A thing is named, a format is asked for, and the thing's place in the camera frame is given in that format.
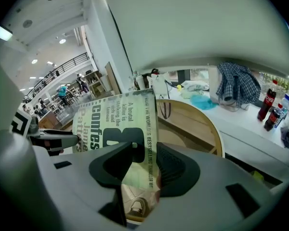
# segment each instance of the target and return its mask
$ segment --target balcony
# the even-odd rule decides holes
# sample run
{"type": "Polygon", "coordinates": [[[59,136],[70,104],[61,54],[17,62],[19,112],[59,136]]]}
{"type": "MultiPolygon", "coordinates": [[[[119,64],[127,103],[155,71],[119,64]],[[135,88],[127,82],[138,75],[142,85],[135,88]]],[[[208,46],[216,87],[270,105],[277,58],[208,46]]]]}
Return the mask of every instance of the balcony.
{"type": "Polygon", "coordinates": [[[72,68],[86,62],[87,60],[89,60],[87,53],[83,53],[57,67],[48,73],[44,79],[37,83],[34,88],[27,95],[25,95],[24,101],[30,102],[38,93],[40,93],[47,85],[49,85],[60,75],[64,74],[65,72],[70,72],[72,68]]]}

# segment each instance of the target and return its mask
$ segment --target paper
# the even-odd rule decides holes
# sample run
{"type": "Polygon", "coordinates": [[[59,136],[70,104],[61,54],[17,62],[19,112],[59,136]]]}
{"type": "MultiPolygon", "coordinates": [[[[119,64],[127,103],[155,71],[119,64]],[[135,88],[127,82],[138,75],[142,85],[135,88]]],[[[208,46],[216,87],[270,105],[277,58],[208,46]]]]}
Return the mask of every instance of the paper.
{"type": "Polygon", "coordinates": [[[81,137],[74,153],[102,150],[119,142],[137,146],[123,184],[144,190],[158,190],[156,177],[157,116],[152,89],[108,97],[80,106],[73,120],[73,134],[81,137]]]}

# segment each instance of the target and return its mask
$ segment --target ceiling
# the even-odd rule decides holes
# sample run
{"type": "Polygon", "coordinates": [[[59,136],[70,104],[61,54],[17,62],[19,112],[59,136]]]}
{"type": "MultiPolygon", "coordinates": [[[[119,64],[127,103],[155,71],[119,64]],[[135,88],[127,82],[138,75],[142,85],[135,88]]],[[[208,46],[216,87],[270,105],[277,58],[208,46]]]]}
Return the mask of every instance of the ceiling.
{"type": "Polygon", "coordinates": [[[50,41],[34,57],[38,60],[37,63],[32,64],[26,59],[26,63],[20,66],[16,76],[19,89],[26,89],[24,93],[27,94],[28,88],[35,86],[40,81],[39,77],[44,77],[49,71],[53,71],[54,67],[47,62],[52,62],[57,65],[56,67],[59,67],[85,52],[86,49],[83,45],[77,45],[75,36],[67,37],[64,44],[59,44],[56,39],[50,41]]]}
{"type": "Polygon", "coordinates": [[[88,7],[89,0],[18,0],[13,5],[1,23],[13,36],[7,42],[0,40],[0,63],[20,89],[24,75],[44,66],[36,73],[43,76],[48,70],[45,60],[59,61],[50,59],[52,52],[58,54],[76,42],[73,29],[86,24],[88,7]],[[66,43],[59,45],[63,38],[66,43]],[[34,67],[33,59],[38,59],[34,67]]]}

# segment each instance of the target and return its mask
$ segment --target checkered cloth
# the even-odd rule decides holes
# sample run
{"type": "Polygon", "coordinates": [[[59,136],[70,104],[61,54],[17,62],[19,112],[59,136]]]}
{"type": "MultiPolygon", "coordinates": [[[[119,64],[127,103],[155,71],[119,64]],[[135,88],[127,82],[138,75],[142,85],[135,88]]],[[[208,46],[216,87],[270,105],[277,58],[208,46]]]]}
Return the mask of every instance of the checkered cloth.
{"type": "Polygon", "coordinates": [[[247,67],[234,63],[222,63],[217,68],[223,77],[216,91],[220,99],[235,100],[236,107],[258,101],[261,87],[247,67]]]}

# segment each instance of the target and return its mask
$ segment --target table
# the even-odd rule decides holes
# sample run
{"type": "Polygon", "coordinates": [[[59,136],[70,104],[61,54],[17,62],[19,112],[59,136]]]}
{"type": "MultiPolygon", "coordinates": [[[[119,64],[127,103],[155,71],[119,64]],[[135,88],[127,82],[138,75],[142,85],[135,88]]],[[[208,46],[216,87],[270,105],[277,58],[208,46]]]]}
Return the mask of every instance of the table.
{"type": "MultiPolygon", "coordinates": [[[[180,96],[176,88],[169,91],[170,99],[192,105],[189,99],[180,96]]],[[[280,139],[280,129],[267,132],[263,122],[258,121],[259,107],[230,112],[220,106],[211,110],[200,110],[220,131],[224,150],[227,154],[275,177],[289,181],[289,149],[284,148],[280,139]]]]}
{"type": "Polygon", "coordinates": [[[39,128],[59,129],[60,122],[52,111],[48,111],[39,121],[39,128]]]}

